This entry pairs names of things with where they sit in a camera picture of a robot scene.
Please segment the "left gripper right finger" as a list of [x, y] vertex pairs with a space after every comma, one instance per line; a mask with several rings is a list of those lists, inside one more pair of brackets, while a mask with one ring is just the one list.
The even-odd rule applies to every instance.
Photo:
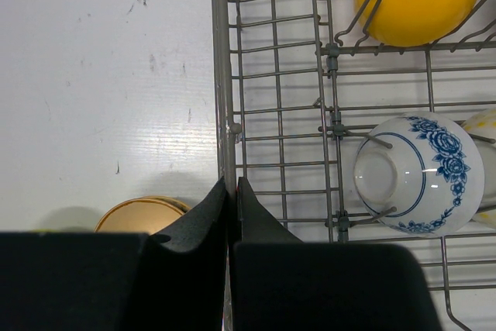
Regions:
[[236, 330], [439, 330], [413, 254], [394, 244], [305, 243], [237, 187], [229, 264]]

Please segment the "blue floral ceramic bowl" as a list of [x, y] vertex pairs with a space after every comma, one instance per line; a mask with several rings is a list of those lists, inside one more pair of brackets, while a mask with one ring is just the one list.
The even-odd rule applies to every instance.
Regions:
[[406, 112], [370, 131], [353, 165], [366, 210], [395, 231], [445, 236], [481, 205], [484, 166], [470, 135], [434, 112]]

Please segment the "tan ceramic bowl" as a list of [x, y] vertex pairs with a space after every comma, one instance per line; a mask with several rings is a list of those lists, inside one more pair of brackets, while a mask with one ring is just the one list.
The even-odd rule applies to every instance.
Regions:
[[121, 202], [107, 211], [95, 227], [96, 233], [154, 234], [178, 220], [191, 206], [175, 198], [144, 196]]

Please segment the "pale yellow flower bowl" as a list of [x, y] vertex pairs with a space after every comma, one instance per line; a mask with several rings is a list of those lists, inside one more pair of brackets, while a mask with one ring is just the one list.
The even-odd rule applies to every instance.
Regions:
[[[489, 139], [495, 139], [495, 109], [486, 109], [479, 112], [465, 122], [462, 127], [470, 135], [477, 135]], [[495, 144], [482, 140], [474, 141], [481, 155], [484, 173], [484, 195], [481, 207], [495, 205]], [[479, 212], [473, 217], [473, 221], [495, 229], [495, 210]]]

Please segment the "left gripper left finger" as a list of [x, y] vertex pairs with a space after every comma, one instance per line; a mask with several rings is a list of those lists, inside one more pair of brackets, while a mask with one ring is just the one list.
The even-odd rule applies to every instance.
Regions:
[[3, 330], [219, 330], [226, 184], [158, 233], [1, 235]]

